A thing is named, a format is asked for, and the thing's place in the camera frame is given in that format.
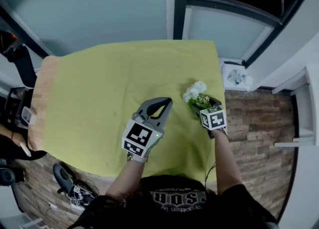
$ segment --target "white flower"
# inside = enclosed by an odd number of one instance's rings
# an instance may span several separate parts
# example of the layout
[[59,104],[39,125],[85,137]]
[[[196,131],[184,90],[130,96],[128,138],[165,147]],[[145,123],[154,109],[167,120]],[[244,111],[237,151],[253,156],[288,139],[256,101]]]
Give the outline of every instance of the white flower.
[[188,103],[190,99],[197,99],[200,93],[205,92],[207,86],[202,81],[195,82],[194,85],[186,89],[186,92],[183,94],[183,99]]
[[199,93],[204,93],[207,90],[206,84],[202,81],[195,82],[193,87],[196,88]]
[[186,102],[186,103],[188,103],[188,101],[190,100],[190,94],[188,93],[188,92],[185,92],[184,94],[183,94],[183,100]]
[[189,93],[192,98],[197,98],[199,95],[199,90],[194,86],[191,86],[190,88],[186,89],[186,93]]

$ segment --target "gray wall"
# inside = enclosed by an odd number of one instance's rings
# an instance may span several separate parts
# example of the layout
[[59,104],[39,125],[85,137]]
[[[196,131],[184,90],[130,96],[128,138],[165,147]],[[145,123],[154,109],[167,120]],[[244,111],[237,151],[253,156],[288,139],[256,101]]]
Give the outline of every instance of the gray wall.
[[5,0],[55,55],[103,43],[167,39],[166,0]]

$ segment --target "chair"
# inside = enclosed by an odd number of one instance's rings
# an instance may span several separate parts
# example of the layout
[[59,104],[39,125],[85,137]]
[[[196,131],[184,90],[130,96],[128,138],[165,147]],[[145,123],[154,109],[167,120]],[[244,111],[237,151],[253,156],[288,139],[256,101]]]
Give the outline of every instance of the chair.
[[[34,72],[33,64],[30,58],[29,51],[26,46],[22,44],[17,48],[10,47],[5,51],[4,56],[8,61],[14,63],[23,84],[30,90],[25,88],[12,88],[4,107],[4,113],[1,115],[1,120],[4,125],[7,125],[11,130],[15,130],[16,127],[27,128],[27,123],[21,118],[23,107],[30,107],[33,88],[36,82],[36,74]],[[15,97],[14,93],[22,90],[20,99]]]
[[5,56],[7,57],[9,62],[15,64],[23,84],[28,88],[34,88],[36,74],[34,72],[27,47],[20,45],[15,50],[13,48],[10,48]]

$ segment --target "stone-patterned floor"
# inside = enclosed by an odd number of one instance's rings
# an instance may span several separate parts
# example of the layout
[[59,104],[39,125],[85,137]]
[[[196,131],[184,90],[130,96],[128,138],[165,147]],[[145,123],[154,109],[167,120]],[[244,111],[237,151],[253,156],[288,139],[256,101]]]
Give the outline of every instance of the stone-patterned floor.
[[[228,137],[243,175],[244,184],[252,196],[274,216],[278,216],[290,181],[294,157],[293,148],[278,149],[276,141],[291,141],[294,137],[292,102],[289,94],[272,95],[270,91],[226,92]],[[61,210],[78,214],[62,194],[52,174],[57,160],[51,155],[33,161],[15,161],[25,168],[26,185],[14,190],[21,208],[34,218],[43,218],[54,229],[64,229],[77,218],[70,214],[47,210],[48,202]],[[79,179],[91,179],[100,193],[106,192],[112,178],[100,177],[70,167]],[[215,190],[216,184],[208,184]]]

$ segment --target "table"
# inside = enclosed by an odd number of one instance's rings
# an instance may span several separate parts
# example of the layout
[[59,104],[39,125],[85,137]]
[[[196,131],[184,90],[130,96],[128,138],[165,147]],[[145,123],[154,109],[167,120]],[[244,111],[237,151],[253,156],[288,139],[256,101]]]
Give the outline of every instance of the table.
[[[184,174],[204,181],[214,148],[182,94],[202,80],[225,106],[213,42],[146,41],[100,45],[44,59],[31,107],[29,145],[86,172],[117,176],[126,162],[123,131],[142,102],[171,97],[165,136],[144,176]],[[209,181],[215,179],[215,171]]]
[[35,83],[31,108],[35,111],[37,118],[35,124],[30,125],[28,129],[28,145],[34,151],[44,150],[43,134],[46,108],[60,61],[61,57],[47,56],[43,60]]

